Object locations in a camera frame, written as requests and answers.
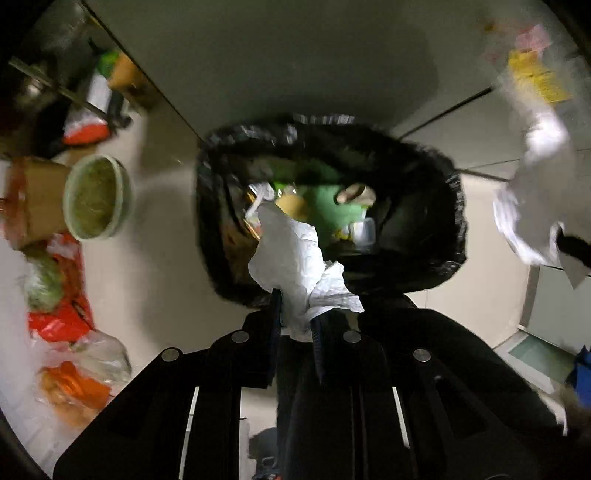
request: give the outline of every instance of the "garbage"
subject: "garbage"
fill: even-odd
[[[222,128],[202,142],[197,176],[199,244],[210,278],[219,295],[247,306],[265,305],[269,297],[243,267],[253,249],[238,254],[236,247],[244,238],[256,245],[243,221],[251,204],[245,192],[253,183],[273,185],[282,207],[279,191],[295,186],[306,208],[298,199],[292,210],[299,213],[287,211],[306,212],[323,258],[344,266],[345,285],[357,295],[432,288],[466,259],[464,198],[452,162],[357,125],[351,116],[282,116]],[[375,193],[369,209],[336,202],[354,184]],[[329,206],[355,207],[357,213],[336,222]],[[335,241],[338,230],[364,217],[375,224],[371,249]],[[233,265],[236,259],[240,267]]]
[[[343,265],[323,260],[313,226],[270,202],[259,207],[259,217],[261,241],[248,271],[265,291],[281,290],[281,323],[290,337],[311,342],[310,321],[333,308],[363,311],[345,286]]]
[[[527,126],[527,152],[494,203],[497,228],[525,263],[563,268],[575,288],[591,266],[584,260],[591,254],[591,183],[571,134],[591,121],[588,87],[579,87],[591,74],[580,78],[561,40],[527,22],[493,25],[485,60]],[[561,236],[576,247],[566,241],[559,248]]]
[[[46,367],[39,373],[40,400],[48,402],[64,423],[86,427],[106,407],[111,389],[80,375],[72,362]]]
[[[80,245],[69,233],[58,233],[48,242],[28,247],[24,254],[32,265],[38,265],[39,259],[43,258],[46,264],[52,260],[58,269],[53,271],[54,275],[51,278],[51,288],[56,291],[52,294],[51,301],[55,306],[52,309],[30,310],[29,330],[37,332],[47,342],[77,341],[93,328],[92,312],[84,294]],[[32,289],[32,284],[38,282],[32,282],[30,277],[25,280],[25,292],[29,299],[33,293],[39,292],[38,286]]]

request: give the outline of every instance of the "black garbage bag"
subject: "black garbage bag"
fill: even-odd
[[[377,242],[323,248],[345,267],[359,296],[390,297],[433,288],[465,262],[464,195],[449,158],[355,123],[348,115],[289,115],[211,133],[197,163],[199,244],[217,293],[251,307],[269,294],[248,275],[256,240],[243,221],[249,184],[362,183],[376,193],[367,212]]]

